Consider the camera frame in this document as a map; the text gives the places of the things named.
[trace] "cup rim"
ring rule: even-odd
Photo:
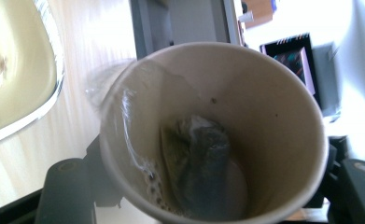
[[[172,46],[166,49],[161,49],[159,51],[156,51],[150,55],[148,55],[146,58],[137,61],[135,63],[130,64],[123,72],[122,74],[117,78],[115,83],[112,85],[111,90],[113,88],[117,88],[119,85],[118,82],[120,82],[123,77],[127,76],[135,67],[139,66],[140,64],[144,63],[146,60],[150,60],[153,58],[157,58],[160,55],[163,55],[164,53],[167,53],[169,51],[177,50],[177,49],[183,49],[183,48],[196,48],[196,47],[204,47],[204,48],[229,48],[229,49],[235,49],[235,50],[244,50],[250,54],[252,54],[254,57],[260,57],[262,60],[266,61],[266,63],[270,63],[273,66],[276,66],[277,69],[282,70],[286,73],[292,73],[291,71],[287,70],[287,68],[282,65],[281,63],[277,62],[276,60],[271,59],[270,57],[263,55],[253,49],[245,49],[240,46],[234,46],[232,44],[227,43],[218,43],[218,42],[194,42],[194,43],[187,43],[187,44],[181,44],[177,46]],[[108,111],[108,108],[110,107],[110,104],[106,103],[106,99],[109,98],[106,96],[104,103],[103,103],[103,111]],[[315,119],[318,123],[321,124],[321,127],[324,126],[323,120],[322,120],[322,114],[320,110],[315,107],[316,102],[313,98],[310,98],[309,100],[312,101],[310,105],[313,105],[313,109],[315,110]],[[267,212],[265,214],[259,215],[257,217],[249,217],[245,219],[239,219],[235,221],[226,221],[226,222],[217,222],[217,223],[241,223],[241,224],[248,224],[248,223],[274,223],[276,221],[280,221],[282,219],[287,218],[293,212],[297,211],[299,208],[302,208],[315,194],[317,188],[319,187],[320,182],[322,181],[322,176],[325,172],[326,163],[327,163],[327,157],[328,157],[328,141],[327,137],[325,135],[324,129],[318,129],[317,132],[318,137],[322,135],[322,148],[318,149],[317,152],[317,158],[316,163],[314,163],[314,167],[316,170],[316,174],[312,174],[305,183],[304,188],[300,190],[300,192],[296,193],[293,198],[288,200],[286,204],[282,207],[278,207],[270,212]],[[131,202],[135,207],[143,211],[144,213],[157,218],[158,220],[170,222],[170,223],[191,223],[191,224],[204,224],[204,223],[213,223],[210,221],[202,221],[198,219],[190,219],[182,216],[178,216],[175,214],[172,214],[170,212],[164,211],[157,207],[156,205],[148,202],[144,198],[142,198],[138,193],[136,193],[127,183],[127,180],[123,178],[123,174],[116,163],[114,163],[112,152],[110,151],[110,146],[106,142],[106,139],[102,137],[100,133],[100,146],[101,146],[101,154],[103,163],[105,165],[106,172],[108,176],[110,177],[111,181],[115,186],[118,186],[123,195],[129,202]]]

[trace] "used tea bag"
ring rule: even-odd
[[[192,217],[224,220],[230,143],[224,129],[199,116],[161,128],[161,150],[181,209]]]

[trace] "white plate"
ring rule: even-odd
[[[45,115],[63,83],[63,51],[46,0],[0,0],[13,35],[15,77],[0,89],[0,140]]]

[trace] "monitor screen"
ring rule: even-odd
[[[321,107],[310,35],[295,35],[260,46],[260,51],[289,68],[316,98]]]

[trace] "black object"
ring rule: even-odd
[[[243,14],[248,12],[248,5],[245,2],[241,2],[241,7],[243,8]]]
[[[17,201],[0,208],[0,224],[34,223],[36,209],[39,205],[41,191],[37,190]]]
[[[330,143],[334,147],[330,148],[327,172],[318,189],[330,201],[329,223],[365,224],[365,161],[348,158],[345,137],[333,137]],[[94,202],[97,206],[114,206],[121,197],[105,174],[97,137],[84,160],[54,164],[42,190],[0,208],[0,224],[96,223]]]

